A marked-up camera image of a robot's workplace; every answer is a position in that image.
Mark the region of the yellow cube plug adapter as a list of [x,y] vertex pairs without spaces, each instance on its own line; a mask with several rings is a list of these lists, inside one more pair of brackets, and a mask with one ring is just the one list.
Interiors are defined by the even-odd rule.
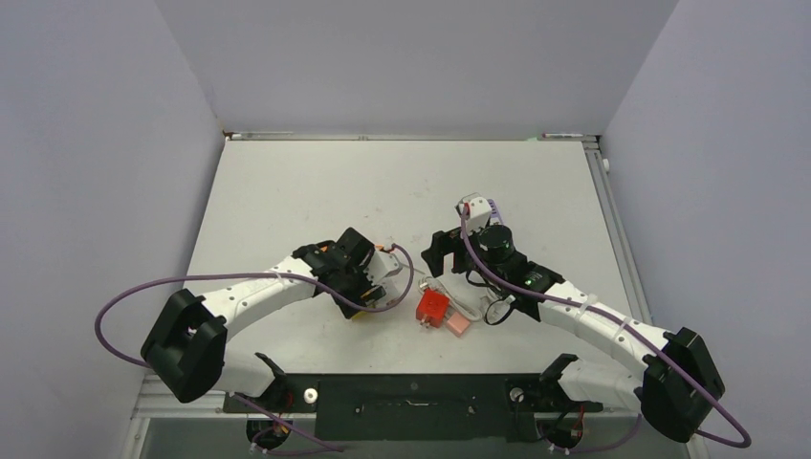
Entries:
[[353,316],[350,317],[350,321],[353,323],[362,323],[366,318],[370,316],[370,313],[364,311],[358,311]]

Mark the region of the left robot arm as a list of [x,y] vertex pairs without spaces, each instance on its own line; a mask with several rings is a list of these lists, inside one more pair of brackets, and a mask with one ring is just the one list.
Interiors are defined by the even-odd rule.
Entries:
[[286,374],[259,351],[228,344],[285,306],[327,293],[344,317],[373,310],[387,297],[384,280],[402,264],[355,229],[338,240],[304,245],[270,269],[202,295],[172,294],[147,335],[141,356],[185,404],[211,390],[240,393],[262,411],[283,403]]

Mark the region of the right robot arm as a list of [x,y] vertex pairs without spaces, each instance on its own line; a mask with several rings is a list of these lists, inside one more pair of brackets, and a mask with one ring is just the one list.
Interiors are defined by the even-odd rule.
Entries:
[[548,406],[614,403],[642,414],[660,434],[686,443],[718,407],[726,388],[703,338],[643,323],[601,303],[571,281],[515,248],[504,225],[437,231],[421,253],[435,276],[452,258],[457,274],[477,273],[483,284],[522,314],[566,331],[620,364],[623,374],[567,363],[540,384]]

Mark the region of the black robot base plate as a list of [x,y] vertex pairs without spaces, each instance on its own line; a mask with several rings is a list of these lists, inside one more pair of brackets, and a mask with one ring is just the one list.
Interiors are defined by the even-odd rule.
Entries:
[[513,374],[288,374],[254,403],[315,424],[325,441],[530,441],[536,422],[600,412],[549,377]]

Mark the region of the purple power strip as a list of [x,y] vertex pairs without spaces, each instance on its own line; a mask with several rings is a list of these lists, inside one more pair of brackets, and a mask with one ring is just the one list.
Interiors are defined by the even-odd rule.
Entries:
[[502,215],[501,215],[501,213],[499,211],[499,208],[498,208],[496,202],[493,199],[489,199],[488,203],[489,203],[489,205],[491,207],[490,223],[492,225],[503,225],[504,224],[504,219],[502,218]]

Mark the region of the red cube plug adapter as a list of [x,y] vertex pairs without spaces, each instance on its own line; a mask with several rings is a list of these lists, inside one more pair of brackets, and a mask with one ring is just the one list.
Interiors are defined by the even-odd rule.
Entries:
[[415,318],[425,327],[439,328],[446,317],[450,299],[437,291],[426,289],[416,307]]

